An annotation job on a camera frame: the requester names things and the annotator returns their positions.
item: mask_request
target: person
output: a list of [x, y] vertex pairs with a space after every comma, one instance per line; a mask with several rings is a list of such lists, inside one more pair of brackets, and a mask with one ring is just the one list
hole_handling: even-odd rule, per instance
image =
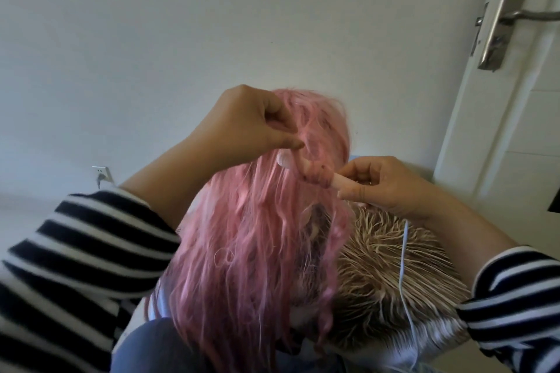
[[[234, 87], [190, 136], [121, 186], [68, 196], [0, 265], [0, 371], [109, 371], [111, 350], [176, 250], [174, 230], [200, 188], [270, 150], [302, 148], [297, 131], [273, 93]], [[438, 236], [473, 290], [458, 313], [486, 355], [516, 372], [560, 371], [560, 262], [520, 246], [393, 157], [358, 158], [340, 173], [356, 181], [340, 198]], [[125, 340], [113, 371], [212, 371], [194, 345], [170, 338], [172, 325], [145, 331]], [[150, 350], [161, 337], [185, 351], [163, 359]]]

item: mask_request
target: striped shirt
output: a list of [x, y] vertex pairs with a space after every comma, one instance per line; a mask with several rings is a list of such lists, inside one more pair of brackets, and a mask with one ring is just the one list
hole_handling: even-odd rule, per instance
[[[0, 263], [0, 372], [108, 372], [111, 350], [179, 238], [119, 188], [68, 196]], [[458, 307], [473, 339], [514, 371], [560, 371], [560, 263], [519, 247]]]

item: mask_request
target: pink wig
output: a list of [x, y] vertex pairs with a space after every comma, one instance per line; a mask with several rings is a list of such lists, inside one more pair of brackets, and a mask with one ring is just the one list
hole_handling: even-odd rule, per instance
[[[348, 161], [346, 117], [336, 101], [308, 91], [276, 90], [293, 114], [305, 158], [336, 170]], [[181, 245], [163, 283], [175, 325], [220, 372], [275, 370], [274, 344], [289, 344], [294, 283], [309, 262], [304, 227], [320, 205], [330, 229], [323, 246], [318, 328], [332, 326], [336, 262], [350, 233], [351, 213], [332, 189], [276, 164], [277, 151], [216, 174], [199, 205], [179, 226]]]

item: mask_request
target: door handle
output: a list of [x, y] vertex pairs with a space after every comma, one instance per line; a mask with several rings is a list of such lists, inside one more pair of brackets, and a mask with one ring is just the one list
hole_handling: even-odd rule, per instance
[[478, 64], [480, 70], [496, 71], [502, 66], [518, 20], [560, 21], [560, 12], [524, 10], [524, 2], [525, 0], [500, 0]]

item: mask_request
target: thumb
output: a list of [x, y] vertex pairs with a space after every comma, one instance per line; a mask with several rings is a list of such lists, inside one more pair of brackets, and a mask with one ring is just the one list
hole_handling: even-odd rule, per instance
[[270, 144], [271, 149], [302, 149], [305, 146], [298, 136], [275, 129], [270, 130]]
[[338, 191], [338, 197], [342, 200], [369, 203], [377, 207], [383, 205], [383, 192], [379, 189], [378, 184], [375, 186], [367, 186], [356, 183], [355, 186], [346, 186]]

